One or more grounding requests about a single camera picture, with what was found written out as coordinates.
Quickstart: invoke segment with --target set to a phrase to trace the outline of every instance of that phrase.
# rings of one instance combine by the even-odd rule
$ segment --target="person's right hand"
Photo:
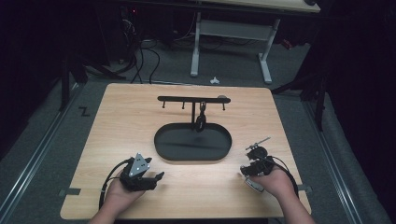
[[[269,175],[250,176],[250,180],[262,185],[262,187],[276,198],[281,195],[295,194],[293,185],[286,173],[276,165]]]

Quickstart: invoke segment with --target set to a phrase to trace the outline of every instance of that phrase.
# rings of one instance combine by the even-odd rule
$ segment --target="desk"
[[[159,95],[230,98],[225,110],[222,105],[208,105],[205,111],[207,122],[220,124],[231,134],[229,154],[220,161],[162,159],[155,150],[155,133],[167,123],[191,122],[191,104],[182,109],[182,103],[168,102],[163,108]],[[155,190],[147,191],[121,218],[282,217],[276,199],[250,189],[239,171],[240,165],[248,165],[245,148],[266,136],[271,139],[261,146],[284,161],[297,184],[302,184],[269,90],[110,84],[70,184],[71,189],[81,189],[80,194],[66,196],[61,216],[91,218],[98,210],[106,176],[115,165],[139,152],[152,158],[145,176],[162,171],[165,175]],[[304,191],[300,198],[311,211]]]
[[[216,4],[231,4],[241,7],[266,7],[280,10],[291,10],[299,12],[314,12],[319,13],[318,5],[309,6],[304,0],[201,0],[200,3],[216,3]],[[201,20],[201,13],[197,14],[197,21],[195,25],[195,45],[191,61],[191,76],[198,76],[199,68],[199,41],[201,35],[218,35],[245,39],[254,39],[265,41],[263,52],[258,55],[259,62],[262,67],[262,76],[264,82],[272,83],[270,71],[267,64],[267,56],[269,54],[272,43],[276,36],[277,27],[280,19],[276,19],[272,26],[245,24],[239,22],[227,21],[212,21]]]

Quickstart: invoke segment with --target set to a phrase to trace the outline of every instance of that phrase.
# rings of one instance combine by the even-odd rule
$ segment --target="wire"
[[[285,162],[283,162],[280,158],[278,158],[278,157],[272,157],[272,158],[277,159],[278,161],[282,162],[283,166],[285,166],[285,168],[286,168],[287,170],[289,170],[288,166],[287,166],[287,165],[285,164]]]
[[[271,161],[271,160],[267,159],[267,157],[265,157],[264,160],[265,160],[265,161],[268,161],[268,162],[270,162],[270,163],[272,163],[273,165],[277,166],[279,169],[281,169],[283,172],[286,173],[286,175],[289,177],[289,179],[290,179],[290,181],[291,181],[291,184],[293,185],[294,193],[296,194],[297,198],[300,198],[300,196],[299,196],[299,194],[298,194],[298,186],[297,186],[296,180],[294,179],[294,177],[293,177],[293,175],[291,174],[291,172],[289,171],[289,169],[287,169],[287,167],[285,168],[285,167],[279,165],[278,163],[276,163],[276,162],[274,162],[274,161]]]
[[[192,16],[192,22],[191,22],[189,31],[188,31],[186,34],[184,34],[181,38],[175,39],[175,40],[174,40],[175,42],[178,41],[178,40],[182,40],[182,39],[185,39],[185,38],[189,38],[189,37],[191,37],[191,36],[194,36],[194,35],[189,35],[189,34],[191,33],[192,27],[193,27],[194,24],[195,24],[196,17],[197,17],[197,13],[194,12],[194,15]]]
[[[252,45],[252,44],[259,42],[258,40],[253,40],[253,39],[245,40],[246,42],[243,42],[243,43],[238,43],[238,42],[235,42],[232,40],[235,40],[235,38],[224,38],[223,41],[226,43],[234,44],[234,45],[238,45],[238,46]]]
[[[99,209],[102,207],[102,205],[103,205],[103,203],[104,203],[104,201],[105,201],[107,183],[108,183],[108,181],[109,181],[110,179],[112,179],[111,176],[113,175],[113,173],[114,173],[120,166],[122,166],[123,164],[128,163],[128,162],[130,162],[130,161],[133,161],[133,158],[130,158],[130,159],[128,159],[128,160],[125,160],[125,161],[120,162],[118,165],[116,165],[116,166],[113,168],[113,170],[111,170],[110,174],[108,174],[108,176],[107,176],[107,178],[106,178],[106,180],[105,180],[105,183],[104,183],[103,186],[102,186],[101,193],[100,193],[100,197],[99,197]]]
[[[215,38],[215,37],[212,37],[212,38],[207,38],[208,40],[215,40],[215,39],[218,39],[218,38]],[[201,49],[208,49],[208,50],[215,50],[215,49],[219,49],[221,46],[223,45],[223,38],[220,38],[219,39],[219,44],[217,45],[217,46],[215,46],[214,48],[206,48],[206,47],[204,47],[204,46],[202,46],[201,44],[199,45],[199,47],[201,48]]]
[[[151,83],[152,75],[153,75],[154,72],[157,70],[158,66],[160,65],[160,55],[159,55],[157,52],[155,52],[154,50],[152,50],[152,49],[147,49],[147,50],[149,50],[149,51],[155,53],[155,54],[157,55],[157,57],[158,57],[157,65],[155,65],[154,70],[152,70],[152,72],[151,72],[151,74],[149,75],[149,78],[148,78],[148,83],[149,83],[149,84],[152,84],[152,83]]]
[[[115,75],[119,75],[119,74],[124,73],[124,72],[130,70],[131,68],[133,68],[135,66],[135,64],[136,64],[136,57],[133,54],[131,56],[130,61],[128,62],[128,64],[125,67],[123,67],[123,68],[121,68],[120,70],[117,70],[117,71],[112,71],[112,73],[115,74]],[[88,73],[90,73],[90,74],[92,74],[94,76],[107,77],[104,73],[93,71],[89,67],[85,67],[85,70]]]
[[[191,46],[191,45],[193,45],[195,42],[194,42],[194,40],[190,40],[190,38],[192,38],[192,37],[194,37],[194,36],[195,36],[195,35],[190,35],[190,36],[184,37],[184,38],[182,38],[182,39],[179,39],[178,41],[175,41],[174,44],[176,44],[176,45],[178,45],[178,46],[181,46],[181,47],[188,47],[188,46]],[[182,41],[184,41],[184,42],[189,41],[189,42],[188,42],[188,44],[180,44],[180,42],[182,42]]]
[[[143,63],[144,63],[144,61],[145,61],[145,57],[144,57],[144,55],[143,55],[143,50],[142,50],[142,48],[141,48],[141,43],[140,43],[139,49],[140,49],[140,56],[141,56],[141,58],[142,58],[142,62],[141,62],[141,64],[140,64],[140,67],[139,67],[139,68],[136,67],[136,73],[135,73],[134,78],[132,79],[131,83],[134,83],[134,80],[136,79],[136,77],[139,77],[139,79],[140,79],[140,84],[143,84],[142,77],[140,76],[140,70],[141,70],[142,67],[143,67]]]

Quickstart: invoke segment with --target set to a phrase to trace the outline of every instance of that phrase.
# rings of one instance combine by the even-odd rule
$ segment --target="horizontal bar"
[[[271,26],[228,21],[201,20],[201,35],[219,35],[254,40],[268,40],[271,30]]]
[[[183,103],[201,103],[206,102],[207,104],[228,104],[231,102],[230,98],[221,97],[218,98],[205,98],[205,97],[185,97],[185,96],[159,96],[159,101],[164,102],[183,102]]]

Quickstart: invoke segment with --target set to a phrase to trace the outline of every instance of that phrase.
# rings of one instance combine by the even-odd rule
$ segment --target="black oval tray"
[[[217,161],[228,154],[232,142],[230,133],[216,123],[207,123],[200,133],[191,123],[169,123],[154,136],[158,154],[169,161]]]

